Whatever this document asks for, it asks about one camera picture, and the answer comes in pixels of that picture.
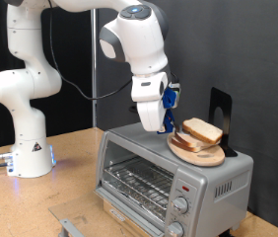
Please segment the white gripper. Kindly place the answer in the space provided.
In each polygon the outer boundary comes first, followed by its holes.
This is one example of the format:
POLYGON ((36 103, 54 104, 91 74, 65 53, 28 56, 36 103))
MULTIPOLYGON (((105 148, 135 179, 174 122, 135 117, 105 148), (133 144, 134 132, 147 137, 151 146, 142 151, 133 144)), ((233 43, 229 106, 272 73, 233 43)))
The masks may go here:
POLYGON ((167 86, 166 72, 160 72, 150 77, 132 77, 131 98, 137 105, 137 112, 143 128, 147 131, 163 129, 166 113, 163 95, 167 86))

